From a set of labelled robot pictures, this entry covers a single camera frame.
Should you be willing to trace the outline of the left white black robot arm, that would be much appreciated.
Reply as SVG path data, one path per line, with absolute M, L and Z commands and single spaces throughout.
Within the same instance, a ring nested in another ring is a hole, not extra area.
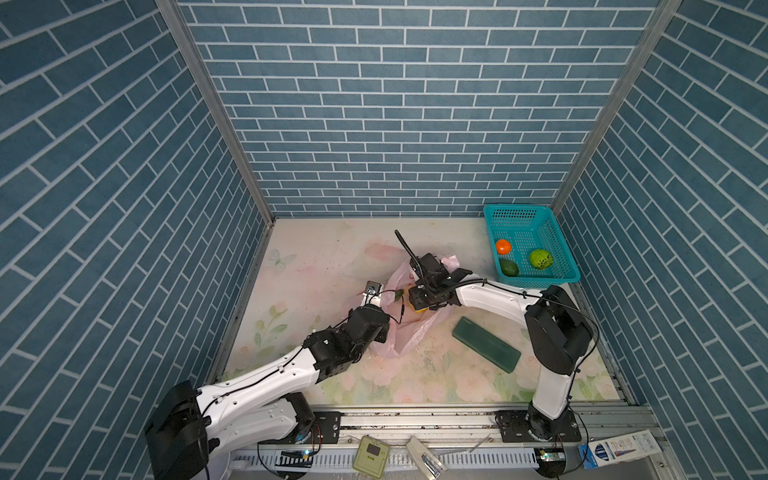
M 174 385 L 144 427 L 154 477 L 192 479 L 219 455 L 304 438 L 314 423 L 304 390 L 359 362 L 372 343 L 385 341 L 389 325 L 379 306 L 362 305 L 257 370 L 199 388 L 188 380 Z

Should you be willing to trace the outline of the teal plastic basket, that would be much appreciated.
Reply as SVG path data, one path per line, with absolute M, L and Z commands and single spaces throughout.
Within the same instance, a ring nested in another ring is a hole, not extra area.
M 492 204 L 486 205 L 483 213 L 499 282 L 543 290 L 551 285 L 581 280 L 581 272 L 551 209 L 524 204 Z M 496 253 L 495 242 L 499 239 L 511 243 L 510 254 L 499 256 Z M 533 268 L 529 263 L 529 254 L 535 249 L 549 251 L 554 257 L 554 264 L 545 270 Z M 516 262 L 520 274 L 517 277 L 504 276 L 499 265 L 501 258 Z

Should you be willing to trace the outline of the bright green lime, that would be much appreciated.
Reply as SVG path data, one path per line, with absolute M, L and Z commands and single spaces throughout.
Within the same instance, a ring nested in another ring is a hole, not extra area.
M 535 249 L 529 254 L 529 263 L 537 270 L 545 270 L 554 264 L 554 257 L 547 250 Z

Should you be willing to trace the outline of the pink plastic bag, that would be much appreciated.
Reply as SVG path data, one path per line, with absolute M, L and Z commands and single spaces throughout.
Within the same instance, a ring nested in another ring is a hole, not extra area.
M 448 306 L 437 311 L 417 311 L 408 297 L 415 281 L 410 262 L 406 260 L 386 282 L 380 307 L 391 316 L 390 326 L 386 340 L 372 345 L 375 355 L 387 359 L 403 357 L 425 339 L 432 327 L 446 320 L 455 310 L 453 306 Z

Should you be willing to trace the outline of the orange tangerine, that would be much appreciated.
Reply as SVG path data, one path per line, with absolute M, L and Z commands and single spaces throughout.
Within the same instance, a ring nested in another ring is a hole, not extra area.
M 506 239 L 499 239 L 495 242 L 495 251 L 499 256 L 508 255 L 512 251 L 512 245 Z

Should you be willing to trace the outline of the yellow lemon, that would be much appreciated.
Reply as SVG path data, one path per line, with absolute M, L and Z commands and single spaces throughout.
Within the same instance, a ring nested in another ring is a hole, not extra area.
M 422 314 L 428 310 L 426 306 L 422 304 L 414 304 L 412 301 L 408 301 L 407 304 L 416 314 Z

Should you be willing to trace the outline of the dark green avocado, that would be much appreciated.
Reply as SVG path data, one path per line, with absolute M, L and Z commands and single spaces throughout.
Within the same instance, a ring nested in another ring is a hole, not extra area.
M 501 258 L 499 260 L 501 272 L 506 277 L 517 277 L 520 274 L 518 264 L 512 260 Z

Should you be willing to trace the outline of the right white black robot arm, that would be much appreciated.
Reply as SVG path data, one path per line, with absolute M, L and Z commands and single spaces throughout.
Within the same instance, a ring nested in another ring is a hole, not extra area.
M 436 256 L 413 255 L 415 285 L 408 299 L 415 310 L 465 306 L 482 309 L 523 325 L 540 364 L 536 391 L 528 406 L 531 435 L 550 441 L 572 423 L 568 409 L 577 371 L 595 343 L 595 328 L 567 291 L 551 285 L 538 293 L 516 291 L 472 271 L 450 271 Z

